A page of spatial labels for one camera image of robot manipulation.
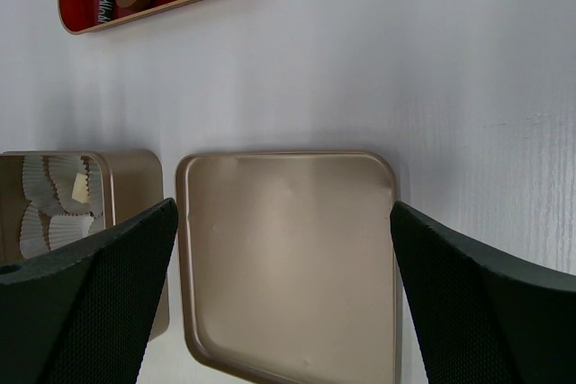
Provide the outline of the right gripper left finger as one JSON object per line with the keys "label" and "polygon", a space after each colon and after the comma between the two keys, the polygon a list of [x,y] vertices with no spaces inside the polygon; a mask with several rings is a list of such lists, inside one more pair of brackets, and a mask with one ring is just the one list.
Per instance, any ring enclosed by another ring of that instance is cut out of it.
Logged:
{"label": "right gripper left finger", "polygon": [[174,199],[1,268],[3,383],[134,383],[178,226]]}

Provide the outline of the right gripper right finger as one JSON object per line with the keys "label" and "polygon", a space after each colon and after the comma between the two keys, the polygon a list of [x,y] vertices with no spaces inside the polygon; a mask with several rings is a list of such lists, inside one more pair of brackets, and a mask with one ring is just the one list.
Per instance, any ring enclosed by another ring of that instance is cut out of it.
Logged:
{"label": "right gripper right finger", "polygon": [[573,383],[575,278],[505,253],[408,204],[391,238],[431,383]]}

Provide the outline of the white square chocolate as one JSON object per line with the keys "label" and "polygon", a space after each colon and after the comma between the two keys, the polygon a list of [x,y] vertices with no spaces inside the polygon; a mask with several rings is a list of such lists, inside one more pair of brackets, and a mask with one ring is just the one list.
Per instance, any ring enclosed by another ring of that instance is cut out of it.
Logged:
{"label": "white square chocolate", "polygon": [[71,199],[81,204],[88,204],[90,202],[87,174],[76,173],[72,187]]}

